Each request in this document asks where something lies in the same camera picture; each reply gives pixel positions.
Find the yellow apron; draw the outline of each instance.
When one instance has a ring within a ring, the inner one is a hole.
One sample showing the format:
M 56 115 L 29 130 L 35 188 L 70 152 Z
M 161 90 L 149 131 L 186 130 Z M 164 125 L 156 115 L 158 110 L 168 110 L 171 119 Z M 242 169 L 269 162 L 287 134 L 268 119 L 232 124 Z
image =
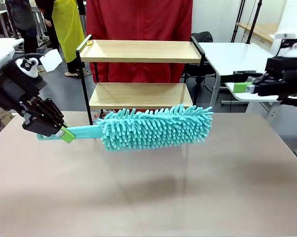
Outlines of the yellow apron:
M 56 0 L 52 18 L 66 63 L 69 63 L 76 58 L 76 48 L 85 39 L 76 0 Z

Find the cleaning brush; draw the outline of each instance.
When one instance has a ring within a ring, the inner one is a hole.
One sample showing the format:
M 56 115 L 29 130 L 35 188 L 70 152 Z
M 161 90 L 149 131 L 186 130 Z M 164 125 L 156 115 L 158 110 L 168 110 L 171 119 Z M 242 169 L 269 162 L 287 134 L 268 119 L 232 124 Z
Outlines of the cleaning brush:
M 111 112 L 96 125 L 68 127 L 75 139 L 101 138 L 109 151 L 146 150 L 204 142 L 211 129 L 212 107 L 203 109 L 183 104 L 169 109 L 136 112 L 122 109 Z M 40 140 L 60 139 L 52 135 Z

